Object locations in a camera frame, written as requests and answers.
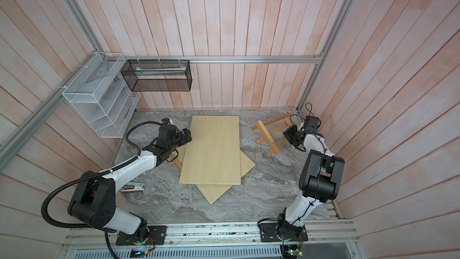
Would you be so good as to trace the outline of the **wooden easel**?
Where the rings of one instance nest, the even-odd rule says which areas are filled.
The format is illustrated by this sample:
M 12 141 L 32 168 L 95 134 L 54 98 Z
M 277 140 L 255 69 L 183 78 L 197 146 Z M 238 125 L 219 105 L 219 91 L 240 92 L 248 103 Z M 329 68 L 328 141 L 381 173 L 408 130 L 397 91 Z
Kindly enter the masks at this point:
M 184 158 L 184 152 L 180 153 L 174 161 L 168 163 L 169 166 L 175 165 L 178 168 L 178 172 L 176 173 L 178 177 L 180 177 L 182 173 L 183 158 Z
M 281 138 L 278 141 L 275 141 L 273 139 L 273 135 L 277 133 L 281 134 L 283 131 L 286 131 L 287 128 L 293 126 L 293 124 L 291 123 L 289 119 L 290 116 L 291 114 L 288 113 L 286 115 L 279 116 L 277 118 L 274 118 L 274 119 L 271 119 L 265 122 L 262 122 L 261 120 L 259 120 L 256 123 L 256 125 L 252 127 L 253 131 L 259 131 L 261 134 L 261 137 L 256 140 L 256 144 L 260 145 L 262 142 L 266 142 L 266 144 L 270 148 L 270 150 L 268 151 L 269 157 L 272 155 L 277 155 L 281 152 L 280 147 L 282 143 L 286 140 L 286 137 L 284 135 L 281 135 Z M 267 129 L 269 125 L 279 123 L 279 122 L 280 122 L 280 125 L 275 127 L 275 129 L 272 129 L 272 130 Z

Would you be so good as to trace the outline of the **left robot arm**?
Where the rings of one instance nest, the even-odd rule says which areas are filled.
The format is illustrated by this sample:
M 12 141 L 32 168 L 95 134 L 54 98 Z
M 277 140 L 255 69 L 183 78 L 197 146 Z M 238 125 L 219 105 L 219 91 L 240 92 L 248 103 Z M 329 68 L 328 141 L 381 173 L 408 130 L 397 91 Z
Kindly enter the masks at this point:
M 129 135 L 147 124 L 159 127 L 158 136 L 140 148 L 129 140 Z M 165 118 L 161 123 L 147 121 L 136 125 L 127 132 L 125 140 L 135 147 L 136 154 L 111 169 L 84 173 L 68 206 L 68 214 L 94 229 L 123 233 L 142 243 L 149 232 L 147 221 L 118 208 L 116 193 L 137 176 L 168 160 L 178 147 L 191 142 L 192 137 L 190 130 L 179 130 Z

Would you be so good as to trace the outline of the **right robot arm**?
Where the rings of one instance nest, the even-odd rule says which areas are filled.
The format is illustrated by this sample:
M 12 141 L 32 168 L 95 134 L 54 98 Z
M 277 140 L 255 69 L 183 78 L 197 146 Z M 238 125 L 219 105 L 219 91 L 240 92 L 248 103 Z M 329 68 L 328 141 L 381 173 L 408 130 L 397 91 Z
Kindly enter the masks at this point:
M 293 125 L 283 133 L 295 149 L 307 153 L 299 178 L 300 193 L 277 220 L 276 232 L 283 241 L 300 238 L 308 216 L 339 193 L 345 160 L 328 149 L 323 135 L 318 132 L 320 126 L 321 120 L 309 115 L 301 127 Z

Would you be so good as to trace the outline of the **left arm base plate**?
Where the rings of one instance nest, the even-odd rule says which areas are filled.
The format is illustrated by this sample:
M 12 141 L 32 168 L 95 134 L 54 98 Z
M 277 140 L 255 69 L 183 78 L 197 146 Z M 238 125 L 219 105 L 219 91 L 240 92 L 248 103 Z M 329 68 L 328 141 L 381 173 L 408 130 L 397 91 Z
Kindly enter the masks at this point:
M 127 235 L 126 233 L 120 232 L 117 236 L 116 246 L 163 245 L 166 233 L 166 225 L 140 226 L 133 235 Z

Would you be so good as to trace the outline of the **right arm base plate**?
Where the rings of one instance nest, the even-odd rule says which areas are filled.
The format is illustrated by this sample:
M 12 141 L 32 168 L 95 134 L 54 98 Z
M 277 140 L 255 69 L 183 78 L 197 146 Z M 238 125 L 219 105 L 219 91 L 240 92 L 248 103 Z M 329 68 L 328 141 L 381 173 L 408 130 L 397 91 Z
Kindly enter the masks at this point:
M 271 221 L 258 223 L 258 227 L 262 242 L 307 242 L 309 240 L 305 227 Z

